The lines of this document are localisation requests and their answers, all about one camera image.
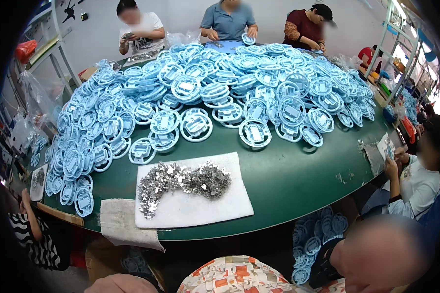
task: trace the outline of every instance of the red plastic bag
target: red plastic bag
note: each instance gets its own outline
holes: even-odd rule
[[[36,40],[30,40],[28,42],[18,44],[15,49],[15,55],[21,63],[26,64],[28,63],[29,58],[34,54],[36,47]]]

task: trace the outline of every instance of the blue polo shirt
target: blue polo shirt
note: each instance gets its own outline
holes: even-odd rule
[[[238,9],[229,15],[221,8],[222,2],[223,0],[207,8],[200,27],[213,28],[222,41],[241,41],[244,28],[256,23],[251,6],[241,3]]]

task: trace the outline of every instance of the white wall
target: white wall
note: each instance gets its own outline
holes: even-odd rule
[[[84,0],[76,4],[76,19],[69,19],[64,24],[68,0],[63,7],[57,1],[57,15],[60,31],[64,32],[71,26],[72,31],[64,37],[67,58],[76,73],[81,72],[101,59],[120,60],[124,57],[118,51],[119,29],[122,25],[117,18],[118,0]],[[361,0],[324,0],[333,11],[337,28],[327,27],[325,30],[326,48],[329,56],[344,54],[357,55],[367,46],[378,44],[381,39],[382,26],[386,9],[380,0],[368,0],[373,9]],[[142,11],[155,12],[164,24],[167,32],[182,32],[199,28],[205,9],[217,0],[136,0]],[[245,0],[252,5],[256,22],[259,26],[259,43],[281,43],[284,39],[284,24],[287,13],[294,9],[309,9],[313,0]],[[88,20],[82,21],[82,12],[88,13]],[[55,35],[53,22],[46,24],[49,37]],[[39,40],[42,32],[38,29],[34,38]],[[393,46],[391,34],[387,34],[383,47],[391,50]],[[59,54],[60,65],[68,74]],[[43,62],[35,74],[57,77],[49,60]]]

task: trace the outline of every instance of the black cap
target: black cap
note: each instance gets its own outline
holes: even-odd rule
[[[335,22],[333,20],[333,12],[329,8],[329,6],[327,6],[325,4],[315,4],[315,5],[311,6],[311,7],[313,9],[316,9],[316,14],[317,15],[321,15],[328,22],[331,22],[331,23],[335,24]]]

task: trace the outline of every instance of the plastic bag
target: plastic bag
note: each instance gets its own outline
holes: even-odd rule
[[[192,43],[200,44],[201,32],[201,30],[188,31],[185,35],[180,32],[166,32],[166,48],[168,49],[173,45],[184,45]]]
[[[62,111],[62,93],[65,80],[38,81],[29,71],[20,74],[26,99],[29,119],[36,131],[41,131],[46,123],[57,126],[57,119]]]
[[[28,42],[18,44],[15,49],[15,55],[21,63],[26,64],[29,62],[29,58],[34,54],[36,47],[36,40],[30,40]]]

